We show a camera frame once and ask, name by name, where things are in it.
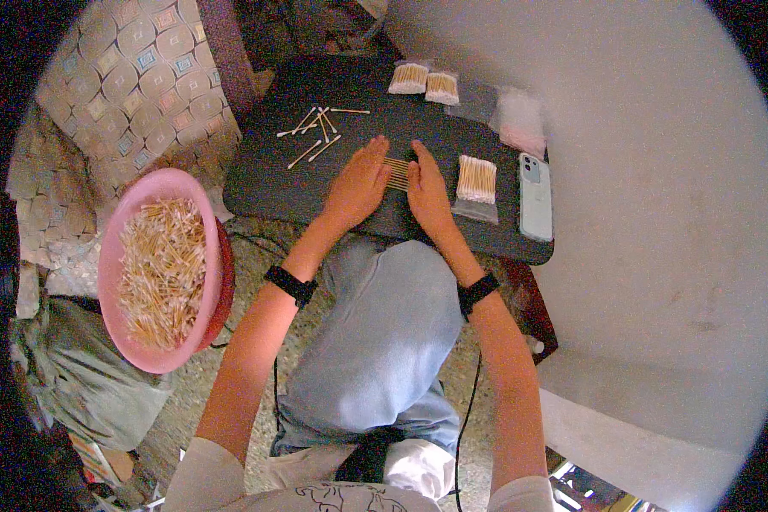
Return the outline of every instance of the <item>clear plastic bag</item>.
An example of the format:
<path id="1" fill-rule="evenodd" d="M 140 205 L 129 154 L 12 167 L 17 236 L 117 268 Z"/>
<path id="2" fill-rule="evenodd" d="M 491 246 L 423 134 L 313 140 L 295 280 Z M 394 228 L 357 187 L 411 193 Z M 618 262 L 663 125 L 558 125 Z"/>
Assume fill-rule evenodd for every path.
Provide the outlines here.
<path id="1" fill-rule="evenodd" d="M 444 105 L 458 105 L 458 73 L 449 71 L 432 70 L 427 75 L 427 95 L 424 96 L 428 102 L 443 103 Z"/>
<path id="2" fill-rule="evenodd" d="M 452 206 L 452 213 L 463 215 L 481 222 L 498 225 L 498 207 L 488 202 L 469 201 L 457 198 Z"/>
<path id="3" fill-rule="evenodd" d="M 498 207 L 495 205 L 495 180 L 497 167 L 489 160 L 467 155 L 458 158 L 458 186 L 452 213 L 474 220 L 498 224 Z"/>
<path id="4" fill-rule="evenodd" d="M 498 108 L 498 91 L 488 84 L 479 82 L 458 82 L 458 105 L 447 105 L 447 116 L 470 119 L 489 125 L 495 109 Z"/>
<path id="5" fill-rule="evenodd" d="M 498 132 L 507 146 L 544 157 L 546 138 L 543 131 L 541 101 L 528 91 L 499 87 L 498 108 L 490 120 L 490 128 Z"/>
<path id="6" fill-rule="evenodd" d="M 389 94 L 424 94 L 427 91 L 427 75 L 430 61 L 398 61 L 392 73 Z"/>

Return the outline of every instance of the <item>black strap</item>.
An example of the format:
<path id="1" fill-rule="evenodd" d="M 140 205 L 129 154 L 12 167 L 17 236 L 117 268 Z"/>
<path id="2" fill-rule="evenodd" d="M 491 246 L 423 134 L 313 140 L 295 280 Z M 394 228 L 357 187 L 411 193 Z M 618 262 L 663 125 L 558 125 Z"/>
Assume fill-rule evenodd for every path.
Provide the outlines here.
<path id="1" fill-rule="evenodd" d="M 469 288 L 464 288 L 459 284 L 458 302 L 461 304 L 461 314 L 463 315 L 463 318 L 467 319 L 467 322 L 469 322 L 472 307 L 481 301 L 482 298 L 497 290 L 498 287 L 500 287 L 500 282 L 495 279 L 492 272 L 476 281 L 475 284 L 471 285 Z"/>
<path id="2" fill-rule="evenodd" d="M 336 482 L 384 483 L 387 452 L 404 433 L 393 426 L 378 427 L 366 434 L 336 470 Z"/>
<path id="3" fill-rule="evenodd" d="M 290 272 L 284 270 L 278 265 L 271 266 L 265 274 L 265 280 L 272 282 L 287 295 L 296 299 L 296 307 L 301 309 L 310 302 L 313 292 L 316 291 L 318 283 L 315 281 L 301 282 Z"/>

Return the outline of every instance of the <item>black wrist strap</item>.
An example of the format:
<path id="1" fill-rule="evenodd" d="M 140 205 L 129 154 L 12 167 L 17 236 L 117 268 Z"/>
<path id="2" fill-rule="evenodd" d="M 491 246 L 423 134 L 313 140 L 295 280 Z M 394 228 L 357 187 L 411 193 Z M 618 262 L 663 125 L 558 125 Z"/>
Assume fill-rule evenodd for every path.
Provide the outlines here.
<path id="1" fill-rule="evenodd" d="M 313 296 L 313 292 L 316 291 L 318 283 L 313 281 L 301 282 L 296 279 L 293 274 L 284 270 L 278 265 L 270 267 L 265 274 L 265 280 L 272 282 L 287 295 L 296 299 L 296 307 L 301 309 L 310 302 L 310 298 Z"/>
<path id="2" fill-rule="evenodd" d="M 472 313 L 472 307 L 481 301 L 482 298 L 497 290 L 499 286 L 500 282 L 495 279 L 492 273 L 488 273 L 469 288 L 464 288 L 459 284 L 458 302 L 461 304 L 461 314 L 463 315 L 463 318 L 467 319 L 467 322 L 469 322 L 469 315 Z"/>

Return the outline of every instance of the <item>white shirt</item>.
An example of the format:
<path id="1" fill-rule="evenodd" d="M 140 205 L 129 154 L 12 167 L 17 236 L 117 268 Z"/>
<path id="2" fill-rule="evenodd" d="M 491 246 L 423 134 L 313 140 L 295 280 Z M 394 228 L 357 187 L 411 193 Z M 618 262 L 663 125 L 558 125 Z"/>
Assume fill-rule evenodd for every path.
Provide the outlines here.
<path id="1" fill-rule="evenodd" d="M 194 437 L 177 467 L 163 506 L 169 511 L 277 512 L 439 512 L 436 497 L 451 483 L 452 457 L 418 439 L 390 445 L 385 483 L 328 482 L 330 475 L 355 448 L 353 445 L 310 448 L 291 456 L 273 457 L 268 472 L 276 491 L 247 495 L 244 468 L 215 442 Z M 522 477 L 492 494 L 488 512 L 525 510 L 551 512 L 552 488 L 545 477 Z"/>

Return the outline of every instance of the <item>black lap desk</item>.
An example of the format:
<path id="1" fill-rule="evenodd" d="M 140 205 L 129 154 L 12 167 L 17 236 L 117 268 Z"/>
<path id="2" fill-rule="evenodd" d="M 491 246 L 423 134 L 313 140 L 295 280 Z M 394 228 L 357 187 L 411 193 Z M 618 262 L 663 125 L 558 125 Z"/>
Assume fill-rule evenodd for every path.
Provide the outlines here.
<path id="1" fill-rule="evenodd" d="M 307 224 L 322 210 L 333 177 L 370 138 L 386 135 L 388 156 L 408 161 L 415 159 L 410 141 L 418 138 L 435 156 L 452 200 L 459 155 L 489 160 L 498 167 L 499 225 L 454 215 L 474 251 L 530 265 L 548 261 L 554 242 L 530 240 L 518 231 L 518 151 L 502 145 L 498 135 L 481 123 L 447 116 L 443 105 L 424 101 L 423 94 L 387 94 L 393 69 L 391 62 L 335 56 L 299 57 L 281 66 L 265 99 L 251 110 L 242 127 L 244 138 L 224 188 L 227 209 L 235 215 Z M 316 127 L 304 135 L 282 138 L 276 133 L 295 128 L 313 105 L 372 114 L 329 113 L 341 139 L 313 162 L 306 157 L 288 170 L 288 164 L 323 137 L 322 130 Z M 387 189 L 378 210 L 356 230 L 393 239 L 428 240 L 410 212 L 406 192 L 400 190 Z"/>

